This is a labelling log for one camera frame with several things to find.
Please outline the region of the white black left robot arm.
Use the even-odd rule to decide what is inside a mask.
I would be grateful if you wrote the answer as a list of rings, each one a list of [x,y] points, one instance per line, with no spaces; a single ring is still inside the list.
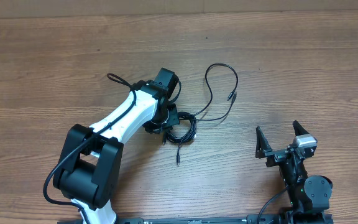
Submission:
[[[180,85],[176,74],[161,68],[154,80],[130,84],[109,73],[108,78],[128,86],[127,99],[111,114],[89,127],[74,125],[68,132],[58,164],[48,175],[43,193],[52,183],[81,213],[78,223],[116,223],[111,195],[117,185],[123,147],[131,136],[144,128],[160,134],[179,124],[172,93]]]

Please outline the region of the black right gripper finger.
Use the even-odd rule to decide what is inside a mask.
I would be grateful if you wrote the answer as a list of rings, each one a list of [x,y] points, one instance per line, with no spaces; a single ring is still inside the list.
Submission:
[[[256,127],[257,144],[255,149],[256,158],[265,158],[267,154],[272,152],[269,142],[265,138],[260,126]]]
[[[307,134],[307,130],[297,120],[294,120],[292,125],[295,132],[295,136],[301,136]]]

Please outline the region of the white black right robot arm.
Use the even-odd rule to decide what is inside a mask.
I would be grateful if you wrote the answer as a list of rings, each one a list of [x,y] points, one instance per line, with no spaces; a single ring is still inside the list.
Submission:
[[[260,209],[256,223],[333,223],[333,217],[325,214],[332,195],[332,181],[322,175],[309,176],[304,161],[314,156],[318,140],[298,121],[293,122],[295,138],[286,148],[274,151],[261,128],[256,127],[255,156],[266,158],[266,166],[278,166],[285,188],[274,195]],[[282,207],[277,215],[264,215],[270,203],[284,193],[290,199],[289,207]]]

